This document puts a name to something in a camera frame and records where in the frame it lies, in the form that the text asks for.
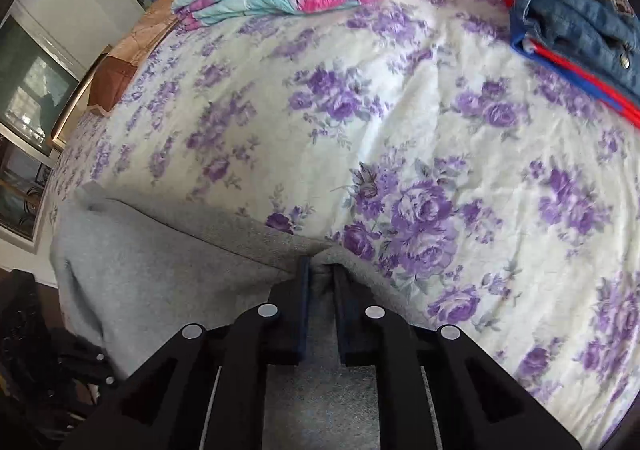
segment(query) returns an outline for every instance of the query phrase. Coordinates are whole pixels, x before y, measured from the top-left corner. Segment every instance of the glass panel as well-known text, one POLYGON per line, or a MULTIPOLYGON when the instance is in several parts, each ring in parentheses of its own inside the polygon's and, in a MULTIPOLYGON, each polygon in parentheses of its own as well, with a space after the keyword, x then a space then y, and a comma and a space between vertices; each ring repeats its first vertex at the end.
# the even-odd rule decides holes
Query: glass panel
POLYGON ((0 121, 46 156, 78 81, 9 17, 0 28, 0 121))
POLYGON ((50 169, 0 135, 0 227, 30 241, 50 169))

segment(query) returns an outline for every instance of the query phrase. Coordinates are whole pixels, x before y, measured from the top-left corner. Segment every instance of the white round joint cap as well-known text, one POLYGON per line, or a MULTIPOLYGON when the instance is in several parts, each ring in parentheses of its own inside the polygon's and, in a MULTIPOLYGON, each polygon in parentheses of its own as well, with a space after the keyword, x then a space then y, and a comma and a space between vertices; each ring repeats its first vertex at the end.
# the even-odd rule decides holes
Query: white round joint cap
POLYGON ((278 312, 278 306, 276 306, 275 304, 262 304, 259 308, 258 308, 258 315, 260 316, 264 316, 264 317, 270 317, 270 316, 274 316, 276 313, 278 312))
POLYGON ((370 305, 364 310, 364 314, 369 318, 382 318, 385 316, 385 310, 379 305, 370 305))
POLYGON ((187 340, 198 338, 201 334, 202 327, 200 327, 198 324, 189 324, 182 328, 182 336, 187 338, 187 340))
POLYGON ((447 340, 457 340, 460 338, 460 329, 454 325, 446 325, 440 329, 440 334, 447 340))

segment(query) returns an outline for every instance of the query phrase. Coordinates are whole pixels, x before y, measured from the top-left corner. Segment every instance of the gray garment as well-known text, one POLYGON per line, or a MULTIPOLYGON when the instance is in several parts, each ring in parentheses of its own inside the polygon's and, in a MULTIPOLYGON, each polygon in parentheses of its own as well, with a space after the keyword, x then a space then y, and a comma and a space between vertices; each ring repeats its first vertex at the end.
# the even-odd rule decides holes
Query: gray garment
POLYGON ((183 325, 227 325, 264 302, 301 255, 313 255, 307 355, 269 370, 263 448, 378 448, 375 372, 340 366, 326 265, 343 265, 409 322, 425 319, 353 253, 194 202, 108 197, 95 183, 62 205, 51 249, 66 325, 104 347, 122 376, 183 325))

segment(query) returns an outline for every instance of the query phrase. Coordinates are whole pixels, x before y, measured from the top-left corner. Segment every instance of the denim jeans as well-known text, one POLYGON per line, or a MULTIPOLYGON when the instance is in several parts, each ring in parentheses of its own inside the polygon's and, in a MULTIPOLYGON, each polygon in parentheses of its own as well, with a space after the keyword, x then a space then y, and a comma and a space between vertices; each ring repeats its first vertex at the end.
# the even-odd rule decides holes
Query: denim jeans
POLYGON ((512 21, 640 106, 640 21, 610 0, 515 0, 512 21))

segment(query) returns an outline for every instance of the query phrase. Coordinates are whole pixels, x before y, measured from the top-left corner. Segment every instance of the floral bedsheet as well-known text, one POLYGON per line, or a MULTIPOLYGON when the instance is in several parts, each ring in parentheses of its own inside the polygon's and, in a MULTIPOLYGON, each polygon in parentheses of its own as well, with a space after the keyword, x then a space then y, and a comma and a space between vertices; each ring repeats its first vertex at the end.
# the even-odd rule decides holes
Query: floral bedsheet
POLYGON ((198 200, 370 261, 595 450, 640 388, 640 138, 510 50, 501 0, 172 33, 49 183, 198 200))

